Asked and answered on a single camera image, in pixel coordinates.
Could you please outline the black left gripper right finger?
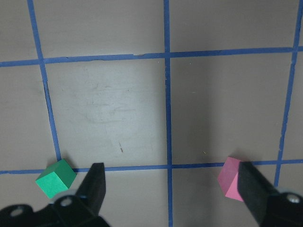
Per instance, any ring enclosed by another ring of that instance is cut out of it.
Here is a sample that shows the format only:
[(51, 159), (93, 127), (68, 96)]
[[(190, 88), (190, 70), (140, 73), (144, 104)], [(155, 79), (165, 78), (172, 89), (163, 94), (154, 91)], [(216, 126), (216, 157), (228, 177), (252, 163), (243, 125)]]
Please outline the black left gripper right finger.
[(278, 190), (251, 163), (240, 162), (237, 190), (259, 225), (301, 225), (303, 197)]

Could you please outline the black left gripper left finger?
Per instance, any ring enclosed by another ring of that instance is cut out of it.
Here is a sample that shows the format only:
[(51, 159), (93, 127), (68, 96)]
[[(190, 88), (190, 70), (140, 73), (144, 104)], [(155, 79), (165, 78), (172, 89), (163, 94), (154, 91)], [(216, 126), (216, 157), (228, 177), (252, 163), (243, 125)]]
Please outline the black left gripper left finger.
[(52, 208), (61, 217), (96, 217), (106, 194), (105, 167), (94, 163), (77, 190), (65, 192)]

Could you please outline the pink cube near arm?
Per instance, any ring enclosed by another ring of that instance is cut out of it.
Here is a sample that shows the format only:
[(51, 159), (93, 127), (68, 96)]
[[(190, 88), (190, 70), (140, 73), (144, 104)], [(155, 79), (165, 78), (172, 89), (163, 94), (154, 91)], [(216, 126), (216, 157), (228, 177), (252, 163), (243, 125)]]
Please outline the pink cube near arm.
[(227, 157), (217, 180), (225, 197), (243, 202), (238, 192), (240, 162), (239, 159)]

